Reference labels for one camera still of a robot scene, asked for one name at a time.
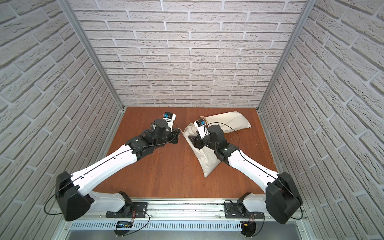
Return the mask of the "cream cloth soil bag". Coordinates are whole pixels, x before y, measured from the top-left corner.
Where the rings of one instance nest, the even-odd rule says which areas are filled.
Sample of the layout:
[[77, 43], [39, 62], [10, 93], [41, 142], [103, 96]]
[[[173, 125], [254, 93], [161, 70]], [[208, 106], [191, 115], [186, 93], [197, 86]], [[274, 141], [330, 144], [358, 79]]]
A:
[[205, 120], [208, 124], [219, 125], [225, 134], [251, 127], [247, 118], [236, 111], [205, 117]]
[[221, 163], [217, 156], [215, 155], [214, 151], [212, 149], [209, 149], [208, 147], [203, 147], [201, 150], [194, 147], [192, 141], [189, 139], [189, 137], [193, 137], [197, 135], [197, 128], [194, 126], [193, 123], [189, 123], [187, 127], [183, 131], [183, 136], [186, 139], [187, 143], [191, 147], [193, 153], [195, 154], [196, 158], [198, 159], [203, 173], [204, 177], [207, 178], [209, 174], [212, 173], [212, 171]]

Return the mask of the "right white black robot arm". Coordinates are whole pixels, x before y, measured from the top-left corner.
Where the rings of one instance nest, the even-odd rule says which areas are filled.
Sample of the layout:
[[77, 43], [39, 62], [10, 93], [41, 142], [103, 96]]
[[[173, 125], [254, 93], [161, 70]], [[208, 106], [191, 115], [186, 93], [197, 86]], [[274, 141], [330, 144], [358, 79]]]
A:
[[196, 122], [196, 135], [188, 139], [193, 150], [207, 150], [226, 165], [242, 172], [265, 193], [259, 197], [249, 193], [238, 199], [239, 214], [245, 218], [253, 213], [269, 213], [278, 223], [285, 224], [301, 209], [303, 200], [292, 176], [272, 171], [248, 157], [239, 147], [227, 142], [220, 125], [206, 127]]

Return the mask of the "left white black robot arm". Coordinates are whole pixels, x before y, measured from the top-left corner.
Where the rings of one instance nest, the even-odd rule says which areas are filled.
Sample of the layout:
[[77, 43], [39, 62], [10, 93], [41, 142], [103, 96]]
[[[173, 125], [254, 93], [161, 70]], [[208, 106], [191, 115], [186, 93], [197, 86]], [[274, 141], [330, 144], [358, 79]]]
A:
[[55, 199], [67, 222], [87, 213], [104, 212], [107, 218], [129, 218], [138, 213], [125, 192], [115, 194], [94, 191], [104, 180], [121, 169], [152, 154], [166, 144], [177, 144], [181, 130], [164, 119], [152, 122], [151, 127], [128, 140], [112, 154], [85, 169], [57, 176]]

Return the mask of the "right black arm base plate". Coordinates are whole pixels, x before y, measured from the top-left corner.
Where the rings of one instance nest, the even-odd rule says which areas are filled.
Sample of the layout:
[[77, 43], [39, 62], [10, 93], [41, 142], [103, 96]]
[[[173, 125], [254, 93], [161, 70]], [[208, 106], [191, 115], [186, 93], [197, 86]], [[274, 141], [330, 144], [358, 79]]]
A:
[[249, 212], [245, 207], [238, 203], [224, 202], [224, 210], [226, 219], [263, 219], [264, 213]]

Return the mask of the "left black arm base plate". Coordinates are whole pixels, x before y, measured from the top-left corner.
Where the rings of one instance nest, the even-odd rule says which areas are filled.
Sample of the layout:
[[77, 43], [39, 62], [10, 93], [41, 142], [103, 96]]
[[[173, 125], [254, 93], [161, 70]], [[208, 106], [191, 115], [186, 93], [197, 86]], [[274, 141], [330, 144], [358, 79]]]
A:
[[118, 212], [106, 212], [106, 218], [139, 218], [146, 217], [148, 208], [147, 202], [133, 202], [131, 204], [126, 203]]

